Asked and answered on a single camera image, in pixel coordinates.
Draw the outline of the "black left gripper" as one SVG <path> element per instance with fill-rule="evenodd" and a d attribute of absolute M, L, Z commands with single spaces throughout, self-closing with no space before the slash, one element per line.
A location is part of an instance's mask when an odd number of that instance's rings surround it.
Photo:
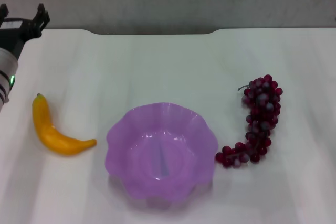
<path fill-rule="evenodd" d="M 1 22 L 1 48 L 9 51 L 16 59 L 19 59 L 26 42 L 39 38 L 42 31 L 50 22 L 48 12 L 44 4 L 40 3 L 33 20 L 22 18 L 8 18 L 8 8 L 6 4 L 0 5 Z"/>

